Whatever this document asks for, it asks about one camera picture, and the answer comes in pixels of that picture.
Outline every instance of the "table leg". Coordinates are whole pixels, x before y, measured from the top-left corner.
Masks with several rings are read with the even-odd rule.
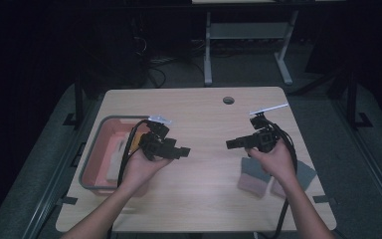
[[[291,85],[292,78],[290,77],[289,71],[287,70],[287,65],[285,64],[285,54],[287,53],[287,46],[289,45],[290,37],[292,36],[293,27],[296,22],[298,11],[293,11],[290,17],[289,23],[286,28],[286,33],[284,37],[284,45],[281,50],[275,53],[275,59],[278,64],[279,70],[281,71],[282,78],[284,79],[285,84]]]
[[[204,56],[204,86],[210,87],[212,83],[212,63],[210,61],[210,12],[208,12],[206,22],[206,55]]]

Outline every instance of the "person's left hand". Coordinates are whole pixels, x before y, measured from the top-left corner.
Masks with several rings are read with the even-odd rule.
[[[153,161],[147,159],[141,149],[129,159],[123,174],[121,186],[135,192],[150,180],[158,170],[172,162],[173,159],[156,157]]]

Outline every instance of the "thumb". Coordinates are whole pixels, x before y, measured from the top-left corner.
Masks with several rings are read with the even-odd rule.
[[[258,161],[262,162],[265,157],[265,153],[258,151],[255,148],[246,148],[245,151],[247,154],[249,154],[251,157],[257,159]]]

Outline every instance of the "pink block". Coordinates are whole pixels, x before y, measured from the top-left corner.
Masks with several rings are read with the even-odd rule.
[[[259,197],[263,197],[268,185],[256,177],[252,177],[247,173],[242,173],[240,180],[238,181],[238,188],[252,192]]]
[[[283,199],[287,198],[287,195],[285,194],[284,189],[281,187],[281,185],[279,184],[277,180],[273,182],[272,193]]]

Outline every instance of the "electrical cable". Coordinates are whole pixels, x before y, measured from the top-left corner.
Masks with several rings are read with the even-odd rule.
[[[175,60],[177,60],[177,58],[165,57],[165,58],[159,58],[159,59],[151,59],[150,63],[152,63],[152,64],[164,64],[164,63],[173,62]]]
[[[142,41],[142,42],[144,43],[144,47],[143,47],[143,49],[141,50],[141,53],[136,52],[136,54],[138,54],[139,56],[143,56],[145,50],[147,50],[147,41],[145,41],[144,38],[140,38],[140,37],[134,37],[134,39],[135,39],[135,40],[140,40],[140,41]]]
[[[148,67],[148,69],[155,70],[156,67],[161,67],[161,66],[175,63],[175,62],[193,65],[194,67],[196,67],[199,70],[199,72],[201,72],[201,74],[204,75],[204,71],[201,69],[200,66],[198,66],[196,63],[190,62],[188,59],[184,59],[184,58],[172,58],[169,60],[160,61],[160,62],[156,63],[155,65],[151,65],[150,67]]]
[[[293,164],[293,169],[294,169],[294,171],[296,173],[296,171],[297,171],[296,152],[295,152],[295,149],[294,149],[293,141],[290,138],[289,134],[287,134],[287,132],[283,131],[277,124],[272,123],[268,119],[263,119],[263,121],[266,122],[268,125],[272,126],[279,133],[281,139],[284,140],[285,146],[286,146],[287,150],[290,153],[290,157],[291,157],[292,164]],[[258,232],[258,234],[263,236],[266,239],[276,239],[276,238],[278,238],[281,235],[281,232],[282,232],[282,226],[284,225],[285,216],[287,215],[287,208],[288,208],[288,206],[289,206],[289,203],[288,203],[287,199],[285,199],[284,206],[282,207],[281,215],[279,217],[278,226],[276,228],[275,234],[272,237],[269,237],[269,236],[267,236],[266,234],[264,234],[262,232]]]
[[[123,172],[125,171],[125,167],[128,164],[128,161],[130,158],[129,149],[131,148],[132,141],[135,137],[138,127],[145,122],[150,122],[150,120],[148,119],[141,120],[138,124],[136,124],[132,128],[131,133],[129,134],[128,141],[126,142],[126,145],[125,145],[125,151],[123,152],[122,162],[120,163],[119,175],[117,176],[117,186],[120,186],[120,184],[122,183]]]
[[[136,148],[132,153],[129,154],[129,157],[128,157],[128,160],[130,160],[132,158],[132,156],[139,150],[141,149],[141,147],[139,146],[138,148]]]
[[[166,74],[163,71],[156,69],[156,68],[152,68],[152,67],[149,67],[147,70],[153,70],[153,71],[156,71],[156,72],[159,72],[160,74],[162,74],[162,76],[163,76],[162,83],[157,84],[156,79],[154,79],[154,77],[149,72],[147,72],[147,78],[153,84],[154,88],[156,88],[156,89],[161,88],[166,82]]]
[[[337,235],[339,235],[341,238],[343,239],[347,239],[347,237],[345,235],[343,235],[343,233],[341,233],[339,230],[337,230],[337,228],[334,228],[333,230]]]

